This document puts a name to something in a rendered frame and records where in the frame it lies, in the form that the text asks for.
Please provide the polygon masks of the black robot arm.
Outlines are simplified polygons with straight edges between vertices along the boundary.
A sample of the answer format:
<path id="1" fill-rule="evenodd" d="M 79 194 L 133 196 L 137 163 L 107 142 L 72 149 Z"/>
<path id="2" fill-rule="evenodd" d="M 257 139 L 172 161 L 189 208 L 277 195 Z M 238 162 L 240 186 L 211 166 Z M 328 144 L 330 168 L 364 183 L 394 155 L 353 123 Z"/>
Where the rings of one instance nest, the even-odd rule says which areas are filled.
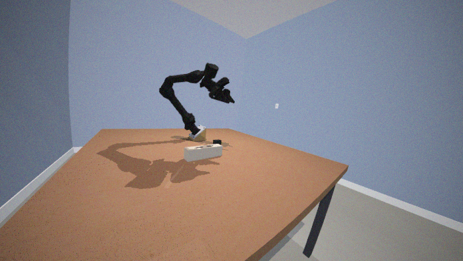
<path id="1" fill-rule="evenodd" d="M 175 76 L 168 76 L 165 81 L 163 82 L 162 86 L 159 88 L 159 92 L 162 96 L 168 99 L 174 106 L 174 108 L 180 113 L 182 116 L 182 121 L 185 124 L 185 129 L 190 130 L 193 135 L 196 135 L 197 132 L 200 131 L 195 125 L 195 116 L 192 113 L 188 113 L 180 101 L 176 98 L 174 90 L 172 88 L 173 83 L 179 82 L 189 82 L 189 83 L 200 83 L 200 87 L 208 88 L 208 85 L 214 81 L 214 79 L 218 73 L 219 67 L 212 63 L 206 63 L 204 71 L 196 70 L 192 71 L 191 73 L 175 75 Z M 203 78 L 204 76 L 204 78 Z M 220 79 L 218 82 L 214 81 L 215 86 L 223 87 L 229 84 L 229 79 L 224 77 Z"/>

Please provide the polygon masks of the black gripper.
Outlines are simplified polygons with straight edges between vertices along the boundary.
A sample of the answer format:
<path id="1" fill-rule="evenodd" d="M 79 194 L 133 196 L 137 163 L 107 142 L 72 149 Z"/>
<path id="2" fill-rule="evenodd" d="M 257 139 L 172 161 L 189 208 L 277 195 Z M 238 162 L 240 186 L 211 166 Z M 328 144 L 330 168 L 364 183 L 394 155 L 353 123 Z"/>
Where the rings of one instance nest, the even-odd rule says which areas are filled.
<path id="1" fill-rule="evenodd" d="M 222 101 L 222 102 L 225 102 L 225 103 L 235 103 L 235 101 L 232 99 L 231 95 L 230 95 L 230 91 L 228 89 L 224 89 L 223 90 L 223 87 L 217 87 L 215 86 L 214 84 L 214 81 L 212 81 L 209 85 L 208 85 L 208 92 L 209 92 L 209 98 L 212 98 L 212 99 L 215 99 L 215 100 L 218 100 L 218 101 Z"/>

